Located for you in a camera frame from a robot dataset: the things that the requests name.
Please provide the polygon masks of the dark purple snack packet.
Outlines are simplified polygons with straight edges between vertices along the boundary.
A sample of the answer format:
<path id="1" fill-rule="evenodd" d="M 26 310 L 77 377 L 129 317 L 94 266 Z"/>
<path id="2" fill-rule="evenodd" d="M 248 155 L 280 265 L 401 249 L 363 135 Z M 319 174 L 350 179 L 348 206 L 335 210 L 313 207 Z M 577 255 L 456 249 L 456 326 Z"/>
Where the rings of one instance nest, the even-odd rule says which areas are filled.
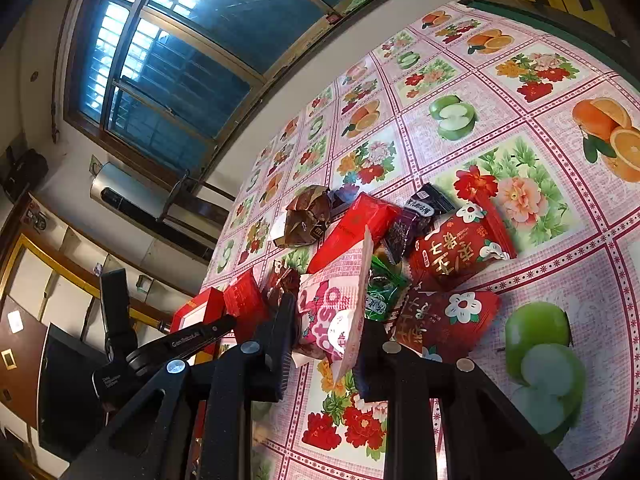
<path id="1" fill-rule="evenodd" d="M 454 204 L 431 183 L 422 185 L 402 206 L 384 236 L 390 262 L 400 263 L 420 236 L 430 232 L 435 220 L 454 210 Z"/>

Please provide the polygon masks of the silver tower air conditioner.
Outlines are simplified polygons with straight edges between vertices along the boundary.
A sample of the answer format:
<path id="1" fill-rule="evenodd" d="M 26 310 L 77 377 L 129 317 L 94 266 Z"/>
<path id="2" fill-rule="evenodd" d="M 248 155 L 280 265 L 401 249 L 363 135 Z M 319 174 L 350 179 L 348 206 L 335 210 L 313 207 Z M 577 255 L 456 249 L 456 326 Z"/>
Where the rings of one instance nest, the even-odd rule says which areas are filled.
<path id="1" fill-rule="evenodd" d="M 184 254 L 208 263 L 213 248 L 160 218 L 168 200 L 165 190 L 157 191 L 108 162 L 93 178 L 90 196 L 144 232 Z"/>

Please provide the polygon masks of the wooden framed window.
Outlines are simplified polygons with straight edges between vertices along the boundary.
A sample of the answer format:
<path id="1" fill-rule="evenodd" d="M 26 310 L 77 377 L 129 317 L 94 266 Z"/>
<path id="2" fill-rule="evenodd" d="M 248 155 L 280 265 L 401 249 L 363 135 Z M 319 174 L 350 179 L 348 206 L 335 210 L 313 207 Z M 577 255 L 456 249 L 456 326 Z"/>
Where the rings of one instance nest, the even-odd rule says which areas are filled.
<path id="1" fill-rule="evenodd" d="M 64 116 L 160 184 L 204 176 L 290 67 L 370 0 L 77 0 Z"/>

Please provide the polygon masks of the black television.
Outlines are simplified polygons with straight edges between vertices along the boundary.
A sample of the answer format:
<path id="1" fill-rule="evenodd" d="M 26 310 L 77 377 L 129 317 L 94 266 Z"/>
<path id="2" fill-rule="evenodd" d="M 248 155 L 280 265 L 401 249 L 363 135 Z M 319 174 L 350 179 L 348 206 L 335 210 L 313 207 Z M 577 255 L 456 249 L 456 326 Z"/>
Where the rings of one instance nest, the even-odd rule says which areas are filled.
<path id="1" fill-rule="evenodd" d="M 44 342 L 38 378 L 39 445 L 72 462 L 105 426 L 106 413 L 96 396 L 92 374 L 106 356 L 51 324 Z"/>

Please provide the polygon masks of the long red snack pack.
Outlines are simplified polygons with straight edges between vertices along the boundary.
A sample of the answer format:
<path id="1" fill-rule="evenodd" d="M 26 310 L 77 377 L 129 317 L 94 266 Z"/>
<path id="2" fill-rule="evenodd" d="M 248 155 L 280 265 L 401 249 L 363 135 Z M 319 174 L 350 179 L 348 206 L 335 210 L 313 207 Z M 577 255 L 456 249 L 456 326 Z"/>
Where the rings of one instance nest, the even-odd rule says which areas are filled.
<path id="1" fill-rule="evenodd" d="M 352 246 L 362 242 L 366 231 L 370 232 L 373 244 L 378 244 L 400 213 L 399 206 L 360 193 L 311 258 L 307 273 L 317 273 Z"/>

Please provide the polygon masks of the dark wooden chair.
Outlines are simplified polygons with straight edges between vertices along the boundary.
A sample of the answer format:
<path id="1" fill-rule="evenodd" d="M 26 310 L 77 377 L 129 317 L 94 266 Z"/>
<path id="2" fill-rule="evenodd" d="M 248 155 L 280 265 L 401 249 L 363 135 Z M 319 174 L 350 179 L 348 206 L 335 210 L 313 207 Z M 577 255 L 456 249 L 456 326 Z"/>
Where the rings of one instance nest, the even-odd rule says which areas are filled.
<path id="1" fill-rule="evenodd" d="M 186 226 L 182 220 L 179 220 L 176 217 L 171 217 L 169 214 L 170 207 L 172 205 L 177 205 L 182 209 L 189 211 L 191 214 L 195 214 L 196 216 L 203 218 L 214 226 L 222 228 L 224 226 L 224 222 L 227 221 L 229 211 L 219 205 L 209 202 L 208 200 L 196 197 L 192 193 L 192 188 L 197 188 L 198 186 L 200 188 L 206 188 L 206 190 L 212 191 L 226 200 L 230 200 L 231 203 L 235 201 L 235 197 L 230 193 L 222 190 L 221 188 L 217 188 L 215 185 L 207 183 L 204 179 L 198 180 L 191 177 L 190 171 L 186 170 L 183 176 L 172 187 L 164 201 L 160 214 L 156 217 L 156 220 L 158 222 L 163 222 L 165 219 L 169 219 L 172 222 L 180 224 L 180 226 Z"/>

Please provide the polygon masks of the green candy packet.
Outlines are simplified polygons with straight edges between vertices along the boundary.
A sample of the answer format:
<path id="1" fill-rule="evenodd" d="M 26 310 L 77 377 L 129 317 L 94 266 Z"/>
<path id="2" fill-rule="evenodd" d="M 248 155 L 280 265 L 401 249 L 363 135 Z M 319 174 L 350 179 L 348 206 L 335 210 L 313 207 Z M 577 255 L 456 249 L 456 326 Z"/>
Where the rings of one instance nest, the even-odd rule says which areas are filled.
<path id="1" fill-rule="evenodd" d="M 408 280 L 396 273 L 378 256 L 371 258 L 364 316 L 371 321 L 386 322 L 396 306 Z"/>

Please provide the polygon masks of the pink white snack packet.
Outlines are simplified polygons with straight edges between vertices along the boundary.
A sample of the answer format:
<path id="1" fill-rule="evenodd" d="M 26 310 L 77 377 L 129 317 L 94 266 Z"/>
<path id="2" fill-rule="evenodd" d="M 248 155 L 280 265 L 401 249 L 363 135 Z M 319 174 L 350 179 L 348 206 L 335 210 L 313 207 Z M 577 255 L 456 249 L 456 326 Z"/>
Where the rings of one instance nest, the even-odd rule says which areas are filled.
<path id="1" fill-rule="evenodd" d="M 322 270 L 302 276 L 296 307 L 294 362 L 329 362 L 336 384 L 356 363 L 371 266 L 371 233 Z"/>

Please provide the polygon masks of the red gift box tray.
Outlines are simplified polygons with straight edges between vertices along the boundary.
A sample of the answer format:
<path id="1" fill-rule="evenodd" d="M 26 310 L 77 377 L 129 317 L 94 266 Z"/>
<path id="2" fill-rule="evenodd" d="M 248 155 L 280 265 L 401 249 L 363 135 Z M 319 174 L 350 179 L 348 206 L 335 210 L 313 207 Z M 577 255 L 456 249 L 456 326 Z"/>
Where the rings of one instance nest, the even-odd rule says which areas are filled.
<path id="1" fill-rule="evenodd" d="M 178 332 L 198 322 L 210 323 L 218 320 L 224 314 L 224 294 L 215 287 L 209 287 L 198 296 L 190 299 L 180 308 L 172 318 L 170 331 Z M 209 344 L 204 350 L 188 359 L 190 365 L 201 364 L 216 358 L 220 343 Z"/>

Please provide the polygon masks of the floral fruit pattern tablecloth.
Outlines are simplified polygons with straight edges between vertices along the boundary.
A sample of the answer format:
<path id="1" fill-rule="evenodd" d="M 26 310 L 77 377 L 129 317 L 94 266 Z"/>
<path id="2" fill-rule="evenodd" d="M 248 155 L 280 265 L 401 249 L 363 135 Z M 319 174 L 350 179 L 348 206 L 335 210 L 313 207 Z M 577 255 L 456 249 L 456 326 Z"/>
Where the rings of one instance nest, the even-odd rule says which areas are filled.
<path id="1" fill-rule="evenodd" d="M 577 479 L 614 463 L 639 425 L 639 71 L 620 40 L 551 9 L 443 4 L 341 73 L 242 168 L 208 288 L 309 263 L 312 248 L 267 235 L 307 185 L 397 205 L 426 184 L 457 205 L 487 192 L 518 254 L 462 284 L 452 317 L 475 289 L 501 297 L 473 358 L 512 393 L 506 326 L 562 310 L 587 381 L 556 454 Z"/>

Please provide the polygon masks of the small red snack pack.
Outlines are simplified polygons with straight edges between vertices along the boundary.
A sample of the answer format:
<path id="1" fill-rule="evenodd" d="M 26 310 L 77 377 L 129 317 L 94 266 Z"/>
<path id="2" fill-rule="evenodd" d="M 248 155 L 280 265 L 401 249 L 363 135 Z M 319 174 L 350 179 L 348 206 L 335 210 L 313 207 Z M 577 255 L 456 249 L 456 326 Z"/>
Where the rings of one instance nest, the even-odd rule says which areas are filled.
<path id="1" fill-rule="evenodd" d="M 251 340 L 257 327 L 270 318 L 268 304 L 252 269 L 247 269 L 227 286 L 224 304 L 226 312 L 236 318 L 233 333 L 237 344 Z"/>

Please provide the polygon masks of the brown gold snack packet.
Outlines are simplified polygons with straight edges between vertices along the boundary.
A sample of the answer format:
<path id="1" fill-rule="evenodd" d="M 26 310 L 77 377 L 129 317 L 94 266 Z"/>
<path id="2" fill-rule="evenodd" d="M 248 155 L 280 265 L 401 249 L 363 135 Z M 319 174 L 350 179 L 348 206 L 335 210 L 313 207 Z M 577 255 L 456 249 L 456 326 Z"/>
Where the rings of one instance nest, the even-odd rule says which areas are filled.
<path id="1" fill-rule="evenodd" d="M 279 248 L 299 248 L 317 243 L 331 220 L 332 200 L 323 185 L 308 185 L 285 207 L 269 232 Z"/>

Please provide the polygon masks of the wooden shelf cabinet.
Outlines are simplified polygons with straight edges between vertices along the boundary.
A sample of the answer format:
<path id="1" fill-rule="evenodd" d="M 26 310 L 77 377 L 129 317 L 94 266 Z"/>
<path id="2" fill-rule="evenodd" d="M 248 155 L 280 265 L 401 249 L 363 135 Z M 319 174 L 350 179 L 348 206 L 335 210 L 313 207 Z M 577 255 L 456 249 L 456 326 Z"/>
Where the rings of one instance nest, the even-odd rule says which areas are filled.
<path id="1" fill-rule="evenodd" d="M 166 333 L 186 292 L 115 254 L 25 192 L 2 224 L 3 321 L 17 333 L 29 320 L 54 324 L 99 349 L 105 339 L 100 277 L 116 270 L 125 272 L 138 341 Z"/>

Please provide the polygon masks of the dark red small packet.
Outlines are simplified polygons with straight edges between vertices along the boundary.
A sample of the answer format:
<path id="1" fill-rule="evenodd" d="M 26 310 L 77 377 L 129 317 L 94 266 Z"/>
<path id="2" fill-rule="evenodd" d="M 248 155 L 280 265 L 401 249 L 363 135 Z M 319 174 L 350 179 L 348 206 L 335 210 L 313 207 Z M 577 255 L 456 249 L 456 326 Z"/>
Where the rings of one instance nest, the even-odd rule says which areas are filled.
<path id="1" fill-rule="evenodd" d="M 267 275 L 262 294 L 271 311 L 277 311 L 280 301 L 285 294 L 297 298 L 299 292 L 300 274 L 283 261 L 274 260 Z"/>

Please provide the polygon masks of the red flower snack packet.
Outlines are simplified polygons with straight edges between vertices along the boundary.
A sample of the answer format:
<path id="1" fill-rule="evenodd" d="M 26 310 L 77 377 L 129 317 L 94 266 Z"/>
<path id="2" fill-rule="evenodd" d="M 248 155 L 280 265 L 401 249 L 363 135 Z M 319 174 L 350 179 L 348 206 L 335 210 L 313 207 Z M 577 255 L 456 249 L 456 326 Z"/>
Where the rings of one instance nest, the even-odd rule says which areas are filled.
<path id="1" fill-rule="evenodd" d="M 486 197 L 466 202 L 413 243 L 407 257 L 410 281 L 427 290 L 449 292 L 494 261 L 516 257 L 497 208 Z"/>

